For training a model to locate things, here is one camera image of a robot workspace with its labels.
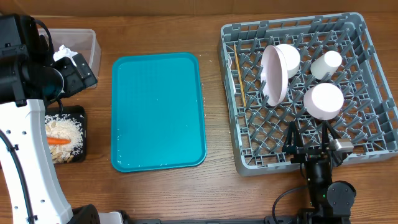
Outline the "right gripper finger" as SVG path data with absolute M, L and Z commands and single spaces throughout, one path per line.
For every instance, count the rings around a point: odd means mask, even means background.
M 326 149 L 330 145 L 329 134 L 331 134 L 332 139 L 339 139 L 341 136 L 332 128 L 331 124 L 328 121 L 322 122 L 322 151 L 326 151 Z
M 302 147 L 302 140 L 300 137 L 299 130 L 294 121 L 289 123 L 287 128 L 287 135 L 282 147 L 284 153 L 296 153 L 299 148 Z

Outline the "white napkin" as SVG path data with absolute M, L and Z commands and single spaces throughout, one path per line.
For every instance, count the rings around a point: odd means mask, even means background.
M 78 54 L 77 52 L 74 52 L 74 51 L 70 50 L 65 45 L 61 45 L 59 47 L 59 50 L 53 54 L 53 59 L 56 62 L 56 61 L 59 61 L 60 59 L 62 59 L 64 57 L 68 57 L 72 61 L 74 66 L 76 66 L 76 63 L 75 63 L 73 57 L 75 55 L 77 55 L 77 54 Z

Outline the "white paper cup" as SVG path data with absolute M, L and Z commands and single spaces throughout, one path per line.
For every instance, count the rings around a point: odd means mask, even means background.
M 342 56 L 336 51 L 327 51 L 316 59 L 310 67 L 312 75 L 321 80 L 327 73 L 333 75 L 342 63 Z

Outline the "pink round plate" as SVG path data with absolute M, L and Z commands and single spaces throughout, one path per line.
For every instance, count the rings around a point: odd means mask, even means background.
M 280 49 L 269 45 L 263 52 L 261 65 L 261 81 L 266 82 L 262 92 L 269 97 L 267 103 L 276 106 L 284 100 L 288 87 L 285 57 Z

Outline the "orange carrot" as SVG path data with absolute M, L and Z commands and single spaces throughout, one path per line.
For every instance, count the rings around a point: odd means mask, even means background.
M 47 137 L 47 142 L 49 145 L 66 145 L 70 144 L 71 140 Z

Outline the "white bowl with food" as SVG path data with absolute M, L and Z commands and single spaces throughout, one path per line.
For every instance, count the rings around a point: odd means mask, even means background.
M 296 75 L 300 68 L 300 54 L 298 50 L 289 44 L 279 44 L 276 46 L 284 55 L 289 78 Z

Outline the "white plastic fork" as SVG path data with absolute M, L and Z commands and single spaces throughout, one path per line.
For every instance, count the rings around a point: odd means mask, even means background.
M 231 72 L 230 80 L 232 82 L 233 92 L 234 92 L 234 95 L 235 95 L 236 94 L 236 87 L 235 87 L 235 84 L 234 84 L 233 73 L 232 73 L 232 69 L 231 69 L 233 61 L 232 61 L 232 58 L 231 58 L 230 54 L 227 54 L 227 56 L 228 56 L 228 64 L 227 65 L 228 65 L 229 71 Z

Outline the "wooden skewer stick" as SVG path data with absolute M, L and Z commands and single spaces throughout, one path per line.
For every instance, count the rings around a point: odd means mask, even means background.
M 240 70 L 240 66 L 239 66 L 239 57 L 238 57 L 238 53 L 237 53 L 237 49 L 236 49 L 236 45 L 233 45 L 233 49 L 234 49 L 234 57 L 235 57 L 235 64 L 236 64 L 236 69 L 238 71 L 238 78 L 239 78 L 239 85 L 240 85 L 240 90 L 241 90 L 241 98 L 243 101 L 243 106 L 246 107 L 246 96 L 244 93 L 244 88 L 243 88 L 243 80 L 242 80 L 242 76 L 241 76 L 241 70 Z

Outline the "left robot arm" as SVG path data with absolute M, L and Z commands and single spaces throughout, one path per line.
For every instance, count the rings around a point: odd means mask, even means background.
M 1 17 L 1 169 L 14 223 L 127 223 L 122 212 L 72 208 L 45 132 L 48 105 L 97 83 L 82 54 L 55 60 L 50 32 L 27 15 Z

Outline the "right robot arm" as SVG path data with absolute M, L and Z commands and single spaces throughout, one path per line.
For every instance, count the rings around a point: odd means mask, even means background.
M 353 144 L 342 138 L 327 121 L 322 122 L 322 143 L 317 147 L 303 144 L 301 133 L 291 121 L 282 152 L 290 154 L 291 163 L 298 164 L 307 184 L 288 190 L 277 198 L 300 189 L 307 189 L 310 208 L 301 208 L 292 223 L 349 223 L 351 207 L 354 204 L 356 189 L 346 181 L 332 180 L 334 167 L 342 165 L 348 154 L 353 152 Z

